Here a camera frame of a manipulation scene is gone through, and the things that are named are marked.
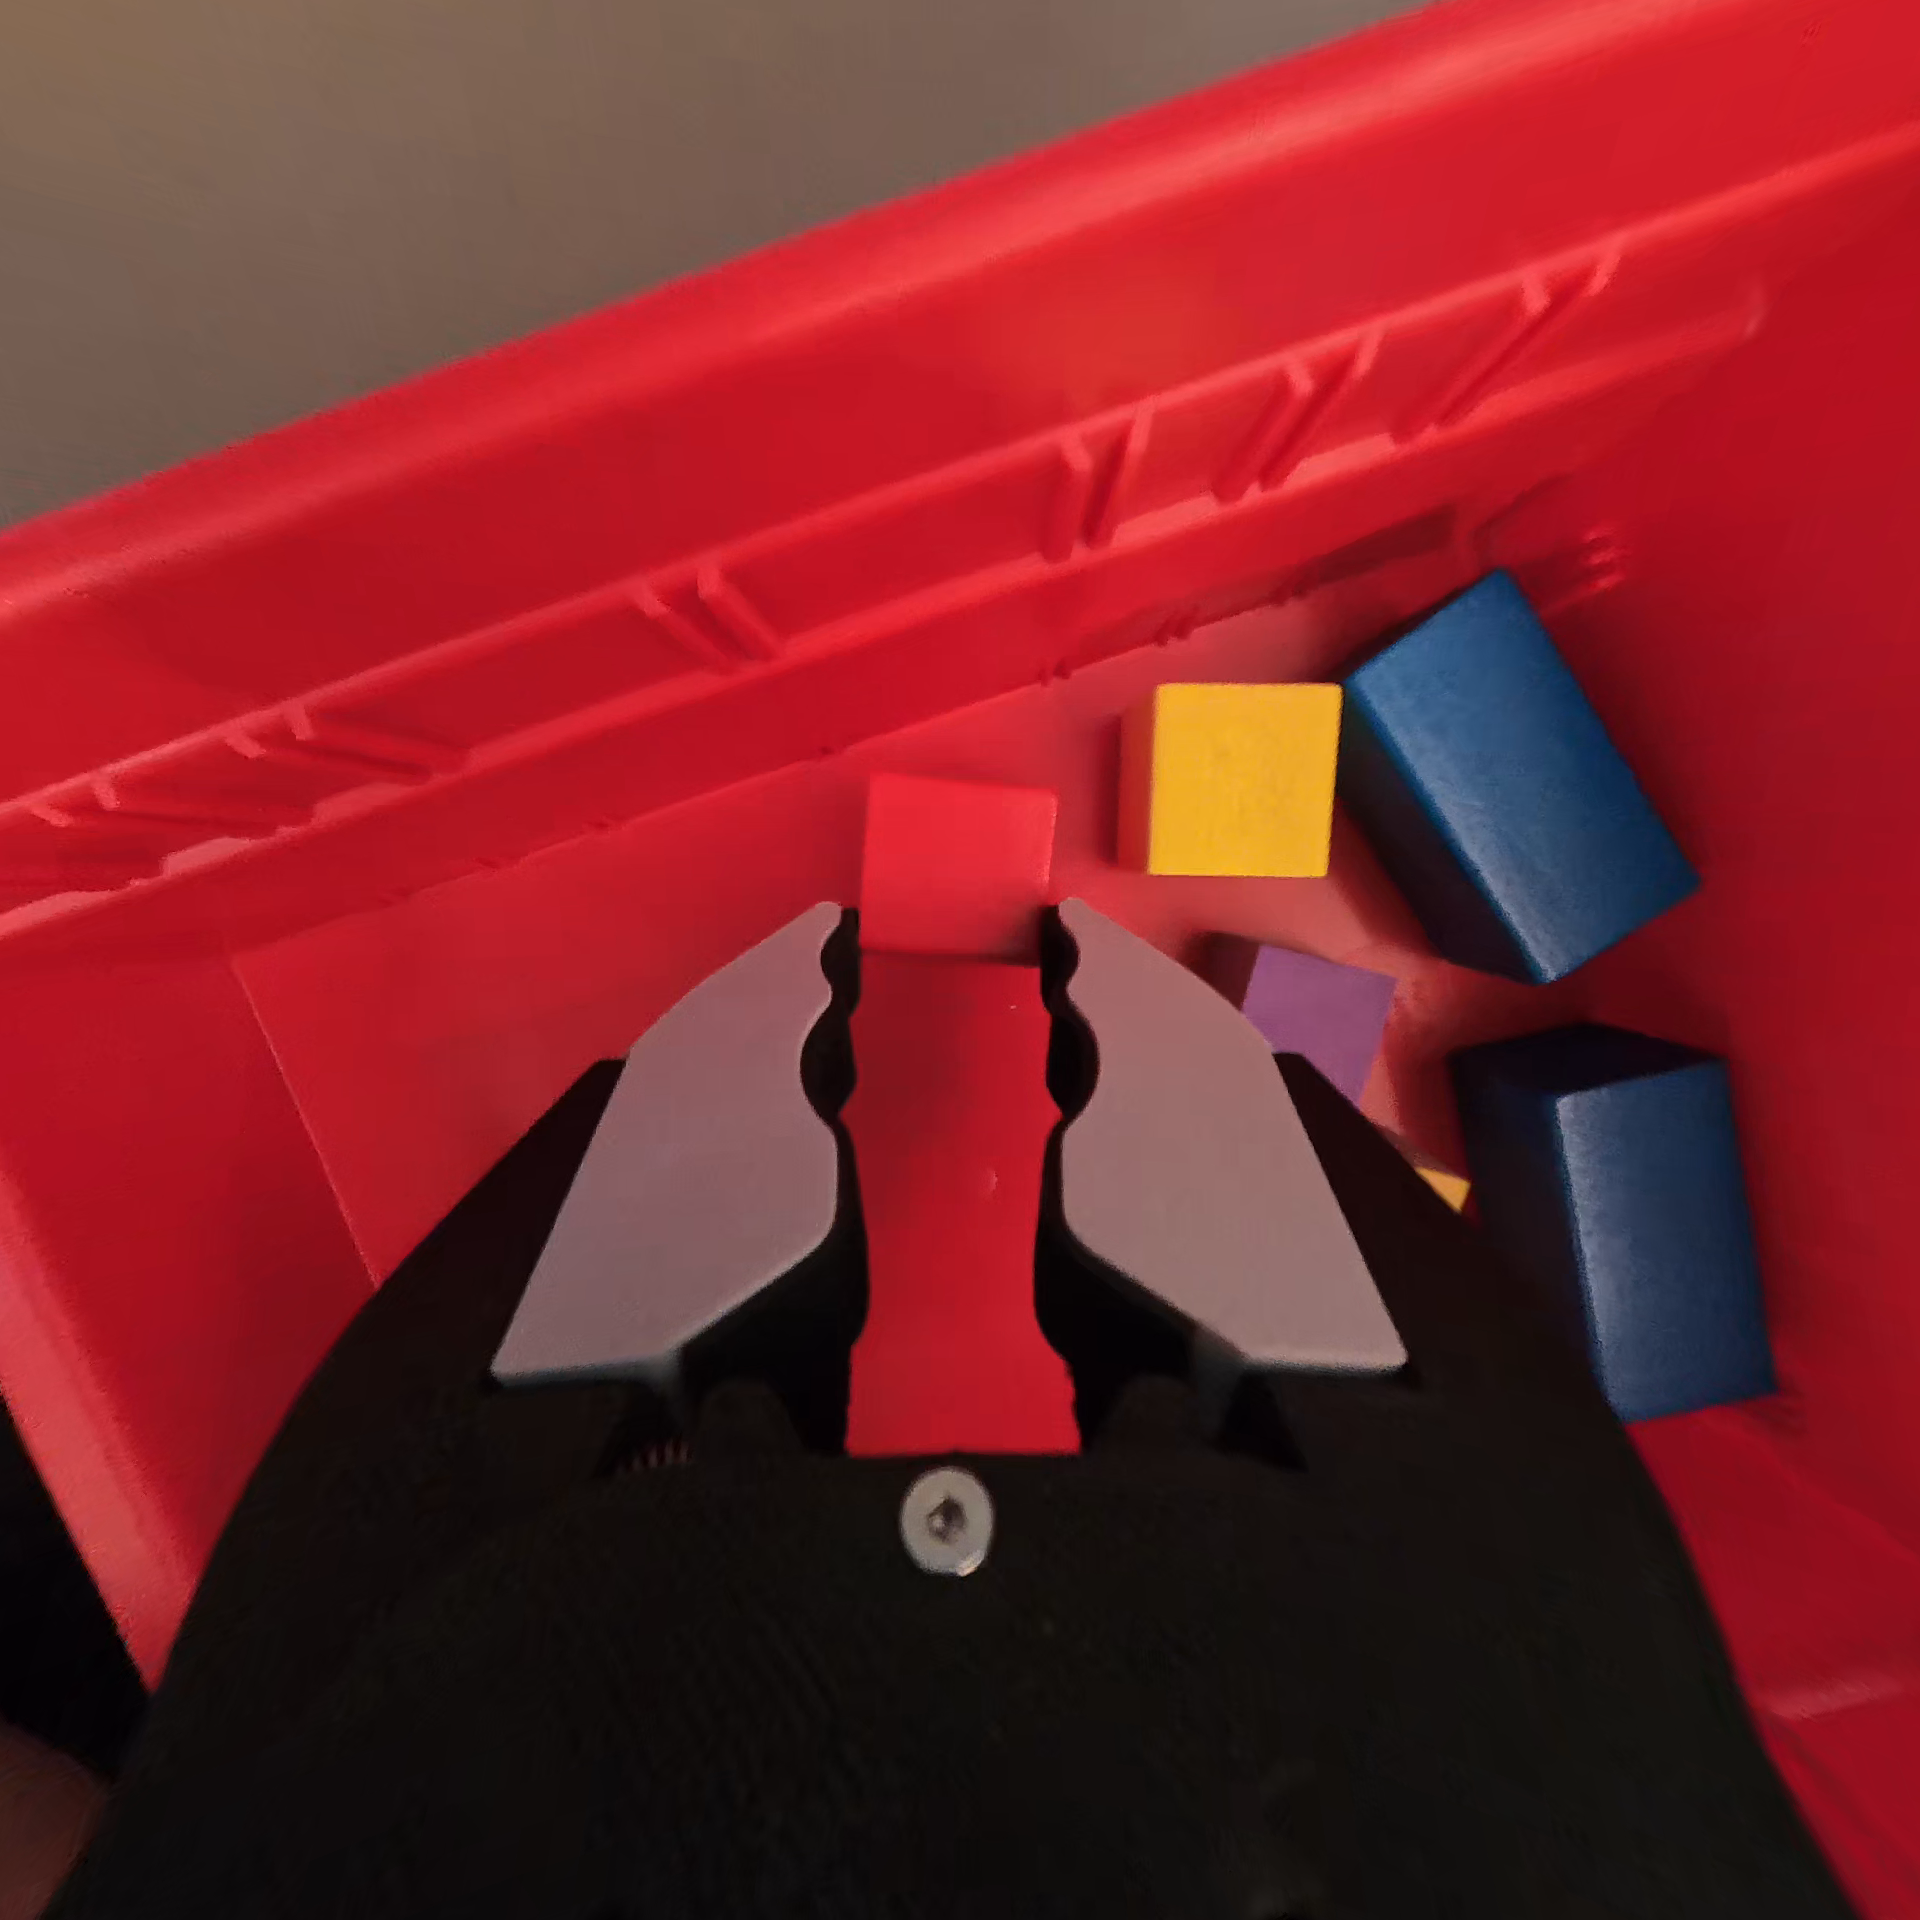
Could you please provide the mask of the red wooden cube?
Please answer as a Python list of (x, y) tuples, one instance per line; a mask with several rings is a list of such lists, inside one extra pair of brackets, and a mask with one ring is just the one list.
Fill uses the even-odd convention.
[(1056, 829), (1045, 787), (875, 775), (860, 857), (862, 950), (1036, 965)]

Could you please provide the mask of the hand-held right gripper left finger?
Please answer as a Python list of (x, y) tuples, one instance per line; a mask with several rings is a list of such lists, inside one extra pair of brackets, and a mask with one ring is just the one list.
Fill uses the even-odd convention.
[(855, 912), (802, 910), (628, 1050), (491, 1381), (635, 1385), (689, 1429), (729, 1382), (844, 1448), (869, 1257), (846, 1108)]

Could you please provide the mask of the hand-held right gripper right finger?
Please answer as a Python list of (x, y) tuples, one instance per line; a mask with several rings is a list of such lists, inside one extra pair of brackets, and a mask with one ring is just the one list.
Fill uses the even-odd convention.
[(1084, 1448), (1143, 1382), (1206, 1438), (1274, 1377), (1389, 1381), (1397, 1331), (1260, 1032), (1211, 985), (1067, 898), (1039, 931), (1043, 1080), (1033, 1308)]

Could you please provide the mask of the red plastic bin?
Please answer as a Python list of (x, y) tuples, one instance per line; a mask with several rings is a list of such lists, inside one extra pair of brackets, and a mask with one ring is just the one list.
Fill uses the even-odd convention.
[[(1119, 865), (1137, 698), (1496, 571), (1693, 897), (1529, 986), (1337, 792)], [(877, 775), (1397, 985), (1274, 1058), (1405, 1369), (1086, 1448), (1042, 946), (857, 924), (846, 1444), (494, 1381)], [(1571, 1024), (1726, 1062), (1769, 1398), (1619, 1421), (1414, 1172)], [(6, 532), (3, 1400), (139, 1686), (51, 1917), (1916, 1917), (1916, 4), (1424, 6)]]

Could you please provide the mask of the purple wooden cube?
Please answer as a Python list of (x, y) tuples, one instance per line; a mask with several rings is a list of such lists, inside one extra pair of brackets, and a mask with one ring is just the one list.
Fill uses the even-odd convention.
[(1397, 992), (1389, 975), (1226, 933), (1202, 940), (1197, 971), (1267, 1052), (1302, 1057), (1361, 1104)]

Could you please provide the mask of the blue rectangular wooden block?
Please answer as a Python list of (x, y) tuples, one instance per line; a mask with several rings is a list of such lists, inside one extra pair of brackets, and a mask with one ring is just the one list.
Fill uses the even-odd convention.
[(1337, 801), (1452, 966), (1545, 988), (1698, 892), (1509, 573), (1360, 657), (1339, 695)]
[(1769, 1398), (1759, 1246), (1730, 1068), (1571, 1023), (1448, 1057), (1478, 1221), (1619, 1423)]

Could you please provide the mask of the person's right forearm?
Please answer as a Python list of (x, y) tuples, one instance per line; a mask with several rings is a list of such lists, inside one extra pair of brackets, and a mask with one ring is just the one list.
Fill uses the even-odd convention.
[(1, 1918), (36, 1918), (84, 1853), (107, 1784), (70, 1754), (1, 1725)]

